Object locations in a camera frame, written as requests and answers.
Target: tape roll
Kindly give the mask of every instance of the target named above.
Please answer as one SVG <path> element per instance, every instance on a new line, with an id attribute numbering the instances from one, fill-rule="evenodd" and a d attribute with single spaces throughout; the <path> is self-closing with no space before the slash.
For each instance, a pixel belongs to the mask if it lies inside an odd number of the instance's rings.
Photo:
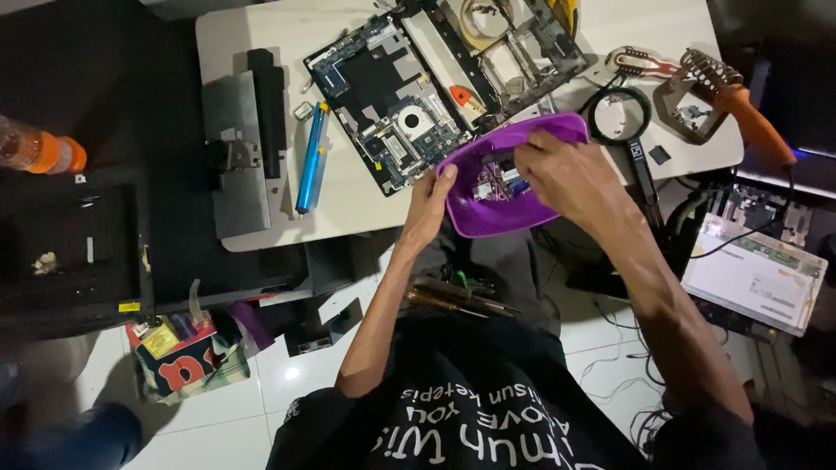
<path id="1" fill-rule="evenodd" d="M 511 6 L 511 1 L 499 0 L 498 3 L 502 7 L 502 10 L 505 11 L 505 14 L 513 22 L 514 9 Z M 481 31 L 475 30 L 472 28 L 471 23 L 474 26 L 476 25 L 474 15 L 478 13 L 477 10 L 480 8 L 496 8 L 496 5 L 491 0 L 465 0 L 461 4 L 461 11 L 459 12 L 459 28 L 461 29 L 461 35 L 464 37 L 465 41 L 467 41 L 472 48 L 482 51 L 491 47 L 496 41 L 502 39 L 502 37 L 508 32 L 509 27 L 505 27 L 500 34 L 495 36 L 488 36 Z"/>

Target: white table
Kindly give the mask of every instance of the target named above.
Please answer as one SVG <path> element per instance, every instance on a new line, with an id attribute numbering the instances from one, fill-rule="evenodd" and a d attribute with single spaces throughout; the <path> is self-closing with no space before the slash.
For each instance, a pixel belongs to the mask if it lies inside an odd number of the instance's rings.
<path id="1" fill-rule="evenodd" d="M 604 82 L 611 77 L 603 71 L 603 57 L 623 45 L 653 49 L 676 60 L 687 47 L 696 47 L 716 57 L 720 55 L 705 0 L 637 0 L 627 3 L 587 0 L 581 2 L 580 7 L 578 44 L 585 53 L 599 56 L 599 62 L 584 74 L 596 82 Z M 209 13 L 198 18 L 196 24 L 201 79 L 205 84 L 224 75 L 240 73 L 246 69 L 246 51 L 266 48 L 274 54 L 278 52 L 278 62 L 286 66 L 288 108 L 294 110 L 306 100 L 314 103 L 323 99 L 315 86 L 305 95 L 300 93 L 302 85 L 310 77 L 302 64 L 303 58 L 334 41 L 343 28 L 359 28 L 370 16 L 380 13 L 381 10 L 372 5 L 372 0 L 282 0 Z M 433 64 L 438 59 L 428 57 L 428 60 Z M 658 83 L 631 80 L 630 86 L 637 86 L 652 96 L 652 89 Z M 576 110 L 593 92 L 589 83 L 576 79 L 560 87 L 554 97 L 560 108 Z M 289 116 L 291 149 L 282 168 L 283 178 L 268 180 L 273 227 L 263 232 L 225 238 L 222 240 L 224 247 L 233 252 L 250 251 L 403 224 L 410 191 L 384 197 L 335 119 L 331 115 L 334 122 L 329 124 L 328 139 L 333 146 L 328 153 L 318 206 L 301 220 L 293 212 L 308 134 Z M 703 146 L 684 142 L 660 125 L 657 118 L 650 124 L 642 141 L 646 150 L 662 145 L 672 156 L 662 166 L 657 166 L 650 159 L 655 179 L 732 166 L 743 158 L 742 138 L 732 117 Z M 622 174 L 624 183 L 629 182 L 630 170 L 626 159 L 616 155 L 614 165 Z"/>

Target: purple container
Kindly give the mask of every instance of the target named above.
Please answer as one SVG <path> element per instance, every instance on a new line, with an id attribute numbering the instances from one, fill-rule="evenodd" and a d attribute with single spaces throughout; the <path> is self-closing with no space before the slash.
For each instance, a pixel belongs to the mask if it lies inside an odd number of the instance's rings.
<path id="1" fill-rule="evenodd" d="M 482 238 L 535 227 L 558 216 L 544 206 L 533 191 L 511 201 L 474 201 L 473 185 L 482 169 L 482 158 L 528 141 L 528 134 L 543 129 L 569 143 L 589 143 L 584 118 L 575 113 L 557 113 L 524 120 L 497 129 L 454 151 L 436 168 L 455 163 L 459 172 L 456 184 L 447 195 L 447 212 L 453 227 L 465 238 Z"/>

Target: person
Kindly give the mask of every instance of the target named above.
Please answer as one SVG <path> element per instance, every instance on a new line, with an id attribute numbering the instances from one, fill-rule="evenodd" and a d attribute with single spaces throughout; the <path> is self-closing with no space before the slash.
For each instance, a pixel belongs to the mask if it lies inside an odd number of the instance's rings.
<path id="1" fill-rule="evenodd" d="M 427 314 L 428 307 L 399 314 L 445 216 L 456 178 L 447 166 L 437 180 L 416 182 L 334 387 L 291 405 L 268 468 L 765 468 L 731 362 L 600 147 L 537 130 L 514 159 L 539 200 L 588 233 L 624 279 L 650 353 L 682 408 L 656 434 L 652 459 L 584 394 L 565 368 L 559 339 L 532 322 Z"/>

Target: white tiled floor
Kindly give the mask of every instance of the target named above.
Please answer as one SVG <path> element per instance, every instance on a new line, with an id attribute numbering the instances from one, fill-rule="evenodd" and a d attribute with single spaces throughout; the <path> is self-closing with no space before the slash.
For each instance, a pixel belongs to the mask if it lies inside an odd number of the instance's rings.
<path id="1" fill-rule="evenodd" d="M 365 262 L 362 269 L 368 275 L 333 294 L 320 310 L 322 319 L 333 317 L 354 299 L 360 300 L 365 311 L 389 261 L 390 251 L 379 256 L 377 262 L 370 262 L 370 255 L 384 252 L 392 240 L 391 233 L 355 239 L 359 250 L 355 250 L 357 253 L 353 258 L 356 263 Z M 542 265 L 542 270 L 550 270 L 553 263 L 548 256 L 544 256 Z M 548 273 L 545 273 L 542 279 L 547 277 Z M 565 273 L 558 267 L 544 290 L 561 310 L 561 339 L 567 352 L 569 371 L 581 380 L 584 370 L 598 361 L 588 369 L 582 387 L 594 395 L 593 401 L 601 406 L 615 425 L 629 435 L 633 416 L 641 409 L 656 407 L 661 387 L 631 381 L 645 377 L 645 361 L 627 358 L 628 354 L 644 352 L 636 332 L 620 330 L 608 324 L 592 305 L 592 298 L 566 289 L 564 280 Z M 633 324 L 632 312 L 626 305 L 603 300 L 601 304 L 604 311 L 616 312 L 619 323 Z M 153 438 L 126 468 L 264 468 L 273 436 L 284 421 L 290 403 L 310 391 L 333 385 L 355 331 L 356 328 L 335 346 L 293 358 L 288 357 L 284 340 L 280 338 L 273 346 L 249 360 L 252 369 L 249 380 L 191 398 L 177 408 L 128 403 L 140 416 L 149 437 Z M 718 338 L 722 337 L 723 333 L 718 333 Z M 67 390 L 62 392 L 64 400 L 55 400 L 56 391 L 63 390 L 58 387 L 44 387 L 36 391 L 34 406 L 30 406 L 36 413 L 32 429 L 86 410 L 100 393 L 117 401 L 130 401 L 130 370 L 124 360 L 127 344 L 122 329 L 91 335 L 87 340 L 94 340 L 92 354 L 73 386 L 65 387 Z M 70 347 L 60 342 L 59 346 Z M 745 339 L 731 335 L 726 350 L 731 352 L 742 379 L 750 378 L 752 369 L 748 365 Z M 658 377 L 652 365 L 651 372 Z M 608 397 L 619 385 L 619 393 Z M 189 448 L 199 450 L 184 452 Z M 219 452 L 205 452 L 206 449 L 217 449 Z"/>

